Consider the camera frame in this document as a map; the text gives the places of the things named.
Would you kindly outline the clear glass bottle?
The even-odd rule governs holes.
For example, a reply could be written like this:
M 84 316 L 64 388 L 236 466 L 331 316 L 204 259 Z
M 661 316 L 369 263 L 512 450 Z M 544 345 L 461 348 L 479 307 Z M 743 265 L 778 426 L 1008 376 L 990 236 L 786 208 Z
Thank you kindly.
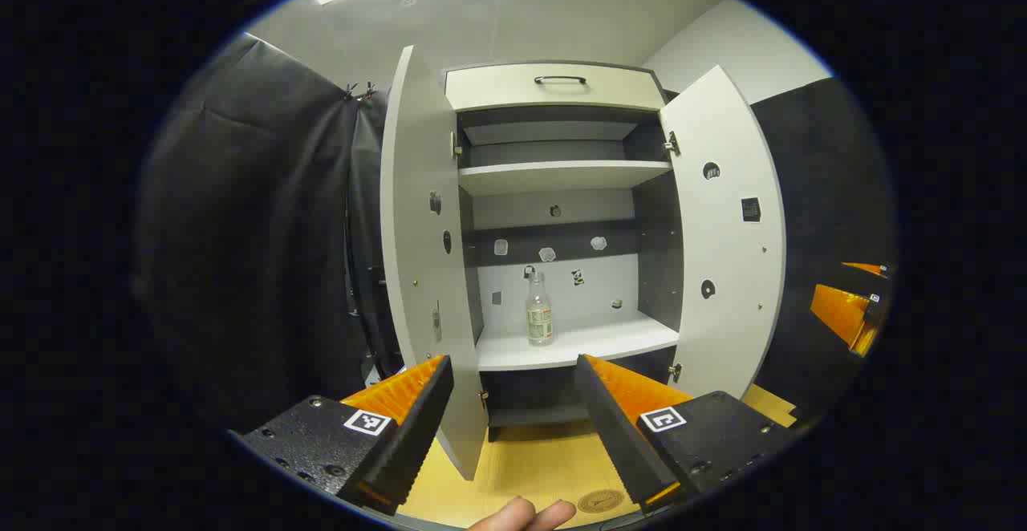
M 532 346 L 547 346 L 554 341 L 553 304 L 542 272 L 527 274 L 526 337 Z

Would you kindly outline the round cork coaster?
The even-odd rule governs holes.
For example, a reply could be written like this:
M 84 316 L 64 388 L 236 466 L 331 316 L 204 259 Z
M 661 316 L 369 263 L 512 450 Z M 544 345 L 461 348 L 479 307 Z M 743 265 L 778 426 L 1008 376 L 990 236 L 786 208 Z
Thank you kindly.
M 609 513 L 609 510 L 618 509 L 623 504 L 624 498 L 626 495 L 616 488 L 599 488 L 599 490 L 591 491 L 580 497 L 577 502 L 577 510 L 589 513 L 589 515 Z

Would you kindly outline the black backdrop cloth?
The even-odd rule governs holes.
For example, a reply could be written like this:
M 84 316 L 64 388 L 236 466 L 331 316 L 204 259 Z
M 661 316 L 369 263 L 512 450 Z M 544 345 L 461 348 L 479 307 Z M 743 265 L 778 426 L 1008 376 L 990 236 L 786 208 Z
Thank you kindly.
M 384 376 L 406 367 L 380 224 L 389 90 L 355 97 L 243 33 L 173 103 L 140 180 L 134 286 L 177 383 L 217 428 L 250 432 L 309 395 L 356 393 L 369 351 Z M 779 315 L 752 386 L 817 417 L 863 357 L 812 315 L 814 287 L 882 290 L 887 308 L 891 177 L 834 78 L 749 106 L 786 231 Z M 889 265 L 891 279 L 852 278 L 844 261 Z

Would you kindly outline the white cabinet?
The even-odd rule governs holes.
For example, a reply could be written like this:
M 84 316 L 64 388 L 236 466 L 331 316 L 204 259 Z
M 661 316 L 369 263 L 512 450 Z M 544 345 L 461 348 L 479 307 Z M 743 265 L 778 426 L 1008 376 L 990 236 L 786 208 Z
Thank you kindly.
M 572 160 L 668 162 L 658 111 L 536 106 L 456 111 L 459 170 Z M 466 282 L 477 341 L 485 327 L 526 323 L 527 274 L 542 272 L 553 328 L 637 310 L 680 327 L 680 223 L 672 170 L 632 188 L 473 197 L 459 186 Z M 612 359 L 665 378 L 677 345 Z M 572 423 L 587 416 L 573 367 L 480 371 L 485 439 L 510 428 Z

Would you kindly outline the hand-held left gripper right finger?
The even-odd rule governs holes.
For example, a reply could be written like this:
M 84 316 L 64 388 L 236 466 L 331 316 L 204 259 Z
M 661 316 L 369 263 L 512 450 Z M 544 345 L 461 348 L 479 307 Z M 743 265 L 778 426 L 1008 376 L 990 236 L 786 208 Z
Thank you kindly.
M 692 505 L 773 461 L 798 440 L 723 390 L 692 397 L 619 364 L 577 357 L 574 384 L 631 502 Z

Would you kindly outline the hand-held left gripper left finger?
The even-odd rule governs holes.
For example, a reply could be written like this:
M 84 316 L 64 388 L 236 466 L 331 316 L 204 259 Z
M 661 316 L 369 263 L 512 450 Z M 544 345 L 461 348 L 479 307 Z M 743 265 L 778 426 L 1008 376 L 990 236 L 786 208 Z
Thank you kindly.
M 439 355 L 346 399 L 302 399 L 233 437 L 308 486 L 392 516 L 408 500 L 453 386 L 450 356 Z

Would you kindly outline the white cabinet shelf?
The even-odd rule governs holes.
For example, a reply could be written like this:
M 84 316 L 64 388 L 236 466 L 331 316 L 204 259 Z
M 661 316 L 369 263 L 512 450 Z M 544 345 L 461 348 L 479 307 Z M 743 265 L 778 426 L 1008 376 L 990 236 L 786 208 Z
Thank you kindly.
M 679 342 L 679 331 L 637 310 L 557 324 L 554 341 L 533 346 L 525 323 L 485 327 L 477 341 L 478 370 L 534 371 L 571 367 L 581 353 L 619 359 L 660 351 Z
M 671 170 L 668 162 L 626 160 L 495 164 L 460 169 L 459 186 L 473 197 L 632 188 Z

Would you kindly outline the white cabinet door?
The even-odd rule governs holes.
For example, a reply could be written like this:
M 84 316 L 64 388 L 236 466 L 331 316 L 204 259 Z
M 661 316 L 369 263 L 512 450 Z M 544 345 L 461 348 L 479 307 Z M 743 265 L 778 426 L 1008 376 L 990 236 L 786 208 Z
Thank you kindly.
M 453 389 L 436 430 L 452 466 L 476 476 L 487 430 L 481 400 L 458 186 L 457 115 L 415 46 L 400 52 L 383 129 L 380 224 L 401 357 L 446 355 Z
M 754 111 L 723 67 L 658 114 L 680 208 L 678 370 L 668 384 L 693 397 L 741 399 L 777 324 L 786 265 L 784 201 Z

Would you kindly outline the white cabinet drawer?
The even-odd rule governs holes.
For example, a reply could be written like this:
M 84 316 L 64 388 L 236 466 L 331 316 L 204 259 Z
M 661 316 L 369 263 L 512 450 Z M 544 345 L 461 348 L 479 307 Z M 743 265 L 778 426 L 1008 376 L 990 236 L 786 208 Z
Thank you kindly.
M 536 84 L 537 75 L 580 75 L 587 85 Z M 456 111 L 536 106 L 658 111 L 665 105 L 653 71 L 615 64 L 535 62 L 456 68 L 446 74 L 444 91 Z

